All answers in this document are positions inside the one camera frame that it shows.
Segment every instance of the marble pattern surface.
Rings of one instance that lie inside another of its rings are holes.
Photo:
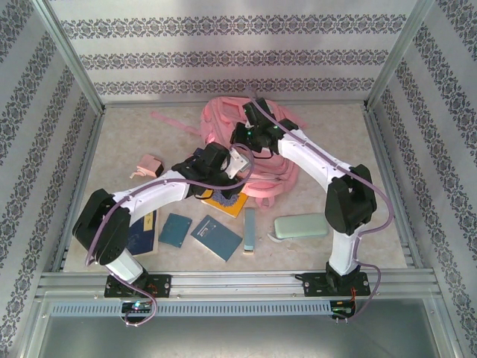
[[[289,109],[308,123],[305,132],[310,139],[345,162],[365,164],[371,171],[373,182],[383,188],[361,109],[357,104],[289,106]],[[89,173],[83,205],[96,189],[105,188],[108,192],[115,192],[148,181],[147,178],[135,177],[132,180],[129,178],[143,154],[157,156],[163,160],[165,168],[169,169],[175,163],[183,161],[197,147],[203,146],[200,137],[151,118],[152,110],[198,127],[202,107],[108,109]],[[153,253],[140,255],[138,260],[149,271],[324,269],[331,253],[331,234],[320,239],[275,243],[267,237],[267,232],[273,230],[274,219],[279,216],[323,212],[325,198],[326,194],[319,185],[301,171],[295,188],[280,195],[272,208],[257,209],[257,236],[253,255],[243,254],[241,244],[229,261],[224,262],[188,235],[182,248],[155,242]],[[246,207],[256,207],[253,198],[249,198]],[[209,214],[243,236],[243,210],[239,217],[234,219],[194,198],[188,198],[159,210],[157,230],[162,228],[169,213],[192,218],[189,232]],[[378,198],[378,210],[373,215],[370,227],[382,223],[386,217],[385,205]],[[394,224],[381,233],[365,238],[358,252],[358,258],[362,262],[374,263],[381,268],[406,267]],[[85,268],[83,265],[85,255],[86,250],[73,238],[65,271],[102,270],[98,265]]]

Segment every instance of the purple cable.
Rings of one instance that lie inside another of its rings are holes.
[[[124,203],[126,202],[127,200],[130,200],[130,198],[133,198],[134,196],[138,195],[140,192],[143,192],[145,191],[146,189],[149,189],[153,186],[158,186],[158,185],[161,185],[163,183],[166,183],[166,182],[169,182],[169,183],[188,183],[188,184],[193,184],[193,185],[197,185],[197,186],[202,186],[203,188],[207,188],[207,189],[216,189],[216,190],[228,190],[228,189],[235,189],[239,186],[241,186],[242,184],[244,183],[247,183],[248,179],[250,178],[250,176],[252,175],[252,172],[253,172],[253,169],[255,167],[255,163],[253,162],[253,153],[252,151],[245,145],[242,145],[242,144],[233,144],[231,145],[230,148],[242,148],[244,149],[248,155],[249,155],[249,161],[250,161],[250,168],[248,169],[248,173],[247,175],[245,176],[245,178],[243,178],[242,180],[240,180],[238,183],[235,183],[233,185],[228,185],[228,186],[216,186],[216,185],[209,185],[209,184],[204,184],[204,183],[200,183],[198,181],[194,181],[194,180],[189,180],[189,179],[165,179],[165,180],[159,180],[159,181],[155,181],[153,183],[149,183],[147,185],[144,185],[143,187],[135,190],[134,192],[130,193],[128,196],[125,196],[123,199],[121,199],[120,201],[118,201],[116,204],[113,205],[113,207],[111,208],[110,211],[108,211],[108,213],[105,215],[105,217],[103,218],[103,221],[100,223],[99,225],[99,228],[98,230],[96,231],[96,234],[95,234],[95,237],[93,238],[92,242],[91,242],[91,245],[89,246],[89,250],[88,250],[88,254],[86,255],[86,260],[85,260],[85,266],[89,266],[91,265],[95,260],[93,259],[92,255],[93,253],[95,252],[95,249],[96,249],[96,245],[98,244],[98,241],[99,241],[99,237],[101,236],[101,233],[103,232],[103,229],[104,229],[104,226],[106,226],[107,222],[110,220],[111,216],[114,214],[114,212]],[[152,304],[153,304],[153,310],[151,312],[151,314],[144,318],[142,321],[138,322],[138,323],[135,323],[135,324],[131,324],[128,320],[127,320],[127,316],[124,317],[124,321],[126,322],[126,325],[131,325],[131,326],[134,326],[134,327],[138,327],[140,326],[141,324],[144,324],[146,323],[147,321],[151,320],[155,315],[156,315],[156,312],[157,312],[157,302],[156,302],[156,298],[147,293],[146,291],[143,291],[137,287],[135,287],[134,285],[128,283],[127,281],[125,280],[122,280],[120,277],[118,277],[117,275],[115,275],[114,273],[112,273],[110,271],[110,274],[117,280],[119,281],[120,283],[122,283],[123,285],[125,285],[126,287],[129,287],[130,289],[133,289],[134,291],[136,292],[139,292],[141,293],[142,295],[145,295],[146,297],[148,297],[149,299],[151,299],[152,301]]]
[[[359,313],[367,307],[367,305],[370,303],[371,299],[374,297],[374,295],[376,294],[377,290],[378,290],[378,287],[379,287],[379,284],[381,283],[381,270],[379,269],[378,266],[376,265],[373,265],[373,264],[370,264],[370,263],[361,263],[360,261],[358,261],[357,259],[357,254],[358,254],[358,246],[359,246],[359,242],[361,241],[361,238],[363,237],[363,235],[368,235],[370,233],[377,233],[378,231],[381,231],[381,230],[384,230],[385,228],[387,228],[391,222],[393,221],[393,217],[394,217],[394,209],[393,209],[393,204],[391,203],[391,201],[389,200],[389,198],[382,192],[382,190],[380,188],[378,188],[377,186],[373,185],[372,183],[370,183],[369,181],[359,177],[358,175],[350,172],[349,170],[345,169],[345,168],[342,168],[340,166],[337,166],[335,162],[333,162],[331,159],[329,159],[325,154],[323,154],[319,149],[315,148],[313,145],[310,145],[309,143],[307,143],[306,141],[304,141],[303,139],[299,138],[299,136],[296,136],[295,134],[293,134],[291,131],[289,131],[287,128],[285,128],[283,125],[281,125],[276,119],[274,119],[272,116],[269,116],[267,112],[265,112],[260,106],[259,104],[256,102],[255,98],[253,97],[253,92],[250,90],[250,87],[247,87],[247,90],[246,90],[246,93],[249,97],[249,99],[252,101],[252,103],[255,105],[256,109],[259,110],[259,112],[265,116],[267,119],[269,119],[270,121],[272,121],[276,126],[278,126],[282,131],[284,131],[285,133],[287,133],[289,136],[291,136],[293,139],[297,140],[299,143],[301,143],[302,145],[305,145],[307,148],[311,149],[314,153],[316,153],[320,158],[322,158],[323,160],[325,160],[329,165],[333,166],[333,167],[336,167],[337,170],[339,170],[340,172],[346,174],[346,175],[349,175],[350,177],[352,177],[353,179],[359,181],[360,183],[363,183],[365,186],[369,187],[370,189],[372,189],[374,192],[377,192],[378,195],[381,197],[381,199],[386,203],[386,206],[388,207],[388,219],[386,220],[386,222],[378,227],[373,227],[371,229],[368,229],[368,230],[365,230],[361,233],[358,234],[357,238],[356,238],[356,242],[355,242],[355,246],[353,248],[353,259],[356,261],[356,263],[358,263],[359,265],[361,266],[364,266],[364,267],[370,267],[372,269],[375,269],[377,274],[378,274],[378,278],[376,280],[376,285],[374,286],[374,289],[373,291],[371,292],[370,294],[370,297],[366,300],[366,302],[364,303],[363,307],[353,316],[356,317],[359,315]]]

